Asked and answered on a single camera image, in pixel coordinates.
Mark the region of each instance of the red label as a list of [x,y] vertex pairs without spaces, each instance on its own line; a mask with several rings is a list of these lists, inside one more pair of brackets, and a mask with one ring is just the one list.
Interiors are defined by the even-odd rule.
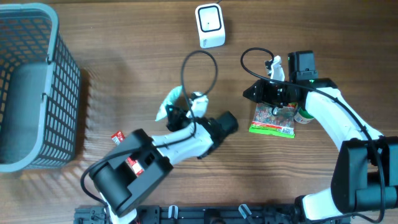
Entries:
[[[116,145],[119,145],[121,142],[124,141],[124,139],[124,134],[121,131],[118,131],[112,135],[112,140],[115,142]],[[144,172],[144,169],[137,161],[132,160],[130,157],[128,157],[126,161],[130,164],[131,169],[137,176],[140,176]]]
[[259,123],[259,122],[255,122],[252,121],[252,124],[258,125],[258,126],[263,126],[263,127],[268,127],[268,128],[276,128],[276,129],[281,129],[282,126],[278,126],[278,125],[273,125],[273,124],[264,124],[264,123]]

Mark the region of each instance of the wood grain surface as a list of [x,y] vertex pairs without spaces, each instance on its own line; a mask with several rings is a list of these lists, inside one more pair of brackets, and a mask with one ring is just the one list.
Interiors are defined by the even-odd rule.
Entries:
[[[168,133],[165,121],[154,119],[166,94],[180,84],[182,60],[200,48],[195,22],[200,4],[51,5],[85,78],[76,159],[61,170],[0,174],[0,223],[71,223],[75,208],[97,204],[82,192],[79,178],[114,147],[113,133],[139,128]],[[226,43],[208,49],[220,72],[206,115],[230,110],[239,131],[205,159],[175,166],[145,205],[292,203],[330,186],[338,151],[316,121],[296,124],[295,139],[248,133],[255,104],[242,92],[256,79],[239,58],[250,47],[280,55],[285,73],[289,52],[313,50],[320,77],[331,78],[371,126],[386,136],[398,134],[397,1],[225,0],[221,7]],[[253,52],[245,63],[265,74],[268,59]],[[214,71],[209,58],[193,57],[187,89],[205,90]],[[95,192],[91,181],[86,183]],[[397,219],[398,211],[389,210],[384,223]]]

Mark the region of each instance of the snack packet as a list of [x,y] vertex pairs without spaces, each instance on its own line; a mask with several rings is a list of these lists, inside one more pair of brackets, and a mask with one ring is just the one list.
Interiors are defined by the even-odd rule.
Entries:
[[272,134],[275,136],[294,138],[294,112],[295,104],[283,108],[275,108],[264,103],[258,103],[249,132],[258,134]]

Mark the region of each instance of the plastic basket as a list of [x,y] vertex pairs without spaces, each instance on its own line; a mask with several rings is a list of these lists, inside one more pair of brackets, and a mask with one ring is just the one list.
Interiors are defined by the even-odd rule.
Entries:
[[0,172],[75,155],[81,75],[45,4],[0,5]]

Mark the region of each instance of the white device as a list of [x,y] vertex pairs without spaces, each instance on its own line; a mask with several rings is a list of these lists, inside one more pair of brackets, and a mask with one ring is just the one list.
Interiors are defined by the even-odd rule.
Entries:
[[199,32],[200,47],[221,46],[225,43],[223,12],[216,3],[198,6],[195,15]]

